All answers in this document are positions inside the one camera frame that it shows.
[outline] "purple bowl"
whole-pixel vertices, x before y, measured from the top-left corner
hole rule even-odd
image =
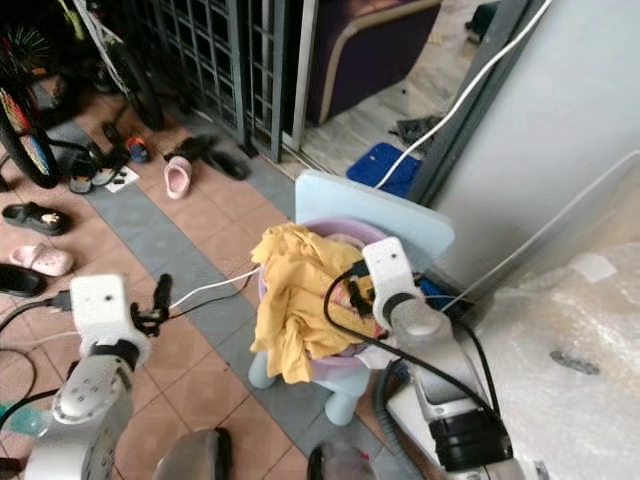
[[[321,237],[328,237],[334,233],[342,233],[360,240],[365,245],[379,242],[387,237],[386,234],[377,228],[350,218],[327,218],[324,220],[308,222],[303,224],[303,226]],[[258,273],[258,293],[260,295],[260,300],[262,300],[264,295],[267,293],[267,286],[264,283],[263,272],[263,269],[260,268],[260,272]],[[357,367],[362,365],[362,362],[355,357],[339,356],[318,358],[313,360],[313,362],[314,364],[317,364],[314,365],[314,378],[324,376],[323,367]]]

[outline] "white wall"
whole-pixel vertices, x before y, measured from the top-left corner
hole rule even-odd
[[[437,203],[452,280],[473,282],[640,147],[639,18],[640,0],[555,0]]]

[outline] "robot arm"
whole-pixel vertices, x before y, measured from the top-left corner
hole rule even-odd
[[[157,335],[167,318],[170,288],[163,276],[153,310],[142,316],[135,304],[130,310],[121,276],[71,282],[82,359],[53,400],[51,425],[29,457],[27,480],[111,478],[118,439],[133,413],[133,372],[149,357],[147,335]]]
[[[454,338],[451,321],[431,309],[415,287],[400,241],[391,237],[368,245],[363,256],[376,292],[376,321],[393,330],[402,351],[455,378],[486,405],[482,383]],[[499,416],[435,373],[411,363],[409,371],[446,478],[524,479]]]

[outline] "blue mat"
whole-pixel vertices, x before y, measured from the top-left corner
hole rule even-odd
[[[400,155],[402,151],[393,145],[378,143],[347,170],[347,178],[373,187],[382,180]],[[408,156],[380,190],[405,198],[421,163],[420,160]]]

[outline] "white cable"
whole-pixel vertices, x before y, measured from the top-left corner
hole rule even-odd
[[[487,72],[489,70],[491,70],[491,67],[493,67],[496,63],[498,63],[500,61],[500,59],[502,59],[502,57],[504,57],[507,53],[509,53],[513,47],[515,47],[518,43],[520,43],[520,41],[527,35],[527,33],[529,33],[531,31],[531,29],[535,26],[536,23],[538,23],[538,20],[540,20],[540,18],[542,18],[542,15],[544,15],[544,12],[547,11],[547,9],[549,8],[549,6],[551,5],[551,3],[553,2],[553,0],[546,0],[542,6],[540,7],[540,10],[538,10],[536,12],[536,14],[533,16],[533,18],[529,21],[529,23],[527,24],[526,27],[524,27],[522,29],[522,31],[518,34],[518,36],[516,38],[514,38],[513,40],[511,40],[511,42],[509,42],[502,50],[500,50],[491,60],[489,60],[484,67],[482,67],[482,69],[478,72],[478,74],[473,78],[473,80],[471,80],[471,82],[469,83],[469,85],[467,85],[467,88],[464,89],[464,91],[462,92],[462,94],[460,95],[460,97],[458,98],[458,100],[456,101],[456,103],[453,105],[453,107],[451,107],[451,110],[449,110],[449,113],[447,113],[444,118],[442,120],[440,120],[438,122],[438,124],[433,127],[431,130],[429,130],[427,133],[425,133],[420,139],[418,139],[413,145],[411,145],[409,148],[407,148],[402,155],[400,155],[400,157],[395,161],[395,163],[393,165],[391,165],[391,168],[387,171],[387,173],[385,174],[384,177],[382,177],[382,180],[380,180],[375,187],[375,189],[378,189],[380,187],[382,187],[385,183],[387,183],[387,180],[389,180],[389,178],[391,178],[391,175],[393,175],[393,172],[396,171],[396,169],[400,166],[400,164],[402,163],[402,161],[407,158],[409,156],[409,154],[411,152],[413,152],[416,148],[418,148],[420,145],[422,145],[424,142],[426,142],[427,140],[429,140],[433,135],[435,135],[449,120],[451,120],[451,117],[453,117],[453,115],[458,111],[458,109],[460,108],[460,106],[462,105],[462,103],[467,99],[467,97],[469,96],[469,94],[473,91],[473,89],[476,87],[476,85],[480,82],[480,80],[482,80],[482,77],[484,77]]]
[[[187,299],[191,298],[196,293],[202,292],[204,290],[209,290],[210,288],[216,288],[216,287],[222,287],[223,285],[228,285],[229,283],[233,283],[233,282],[236,282],[238,280],[242,280],[243,278],[250,277],[251,275],[254,275],[254,274],[258,273],[259,271],[260,271],[260,267],[254,268],[250,272],[243,273],[242,275],[239,275],[239,276],[237,276],[235,278],[230,278],[229,280],[225,280],[223,282],[212,283],[211,285],[205,285],[204,287],[196,288],[195,290],[192,290],[189,293],[187,293],[184,297],[182,297],[180,300],[175,302],[169,308],[176,308],[178,305],[182,304],[184,301],[186,301]]]
[[[471,290],[473,290],[474,288],[476,288],[478,285],[480,285],[482,282],[484,282],[487,278],[489,278],[491,275],[493,275],[494,273],[496,273],[498,270],[500,270],[502,267],[504,267],[507,263],[509,263],[512,259],[514,259],[515,257],[517,257],[518,255],[520,255],[522,252],[524,252],[527,248],[529,248],[531,245],[533,245],[534,242],[536,242],[536,240],[538,240],[542,235],[544,235],[551,227],[553,227],[562,217],[564,217],[566,215],[566,213],[571,210],[573,207],[576,206],[576,204],[578,204],[584,197],[586,197],[589,193],[591,193],[591,191],[596,188],[598,185],[600,185],[600,183],[602,183],[609,175],[611,175],[613,172],[615,172],[618,168],[620,168],[622,165],[624,165],[625,163],[627,163],[630,159],[632,158],[636,158],[637,153],[631,153],[629,155],[627,155],[626,157],[624,157],[623,159],[619,160],[618,162],[616,162],[615,165],[613,165],[611,168],[609,168],[607,171],[605,171],[602,175],[600,175],[598,178],[596,178],[593,182],[591,182],[591,184],[589,184],[589,186],[587,186],[584,190],[582,190],[578,195],[576,195],[575,197],[573,197],[573,200],[571,200],[562,210],[560,210],[555,217],[553,217],[551,220],[549,220],[540,230],[538,230],[536,233],[533,234],[533,236],[531,238],[529,238],[529,240],[527,240],[526,242],[524,242],[517,250],[515,250],[511,255],[509,255],[507,258],[505,258],[504,260],[502,260],[498,265],[496,265],[495,267],[493,267],[491,270],[489,270],[487,273],[485,273],[482,277],[480,277],[478,280],[476,280],[475,282],[473,282],[469,287],[467,287],[460,295],[458,295],[456,298],[454,298],[452,301],[450,301],[448,304],[446,304],[442,310],[440,310],[441,312],[444,312],[445,310],[447,310],[448,308],[450,308],[452,305],[456,304],[462,297],[466,296]]]
[[[50,337],[41,338],[40,340],[33,340],[31,342],[7,342],[6,344],[0,345],[0,348],[7,347],[37,347],[42,345],[43,343],[49,342],[51,340],[59,340],[61,338],[69,338],[80,335],[80,332],[63,332],[57,333],[56,335],[51,335]]]

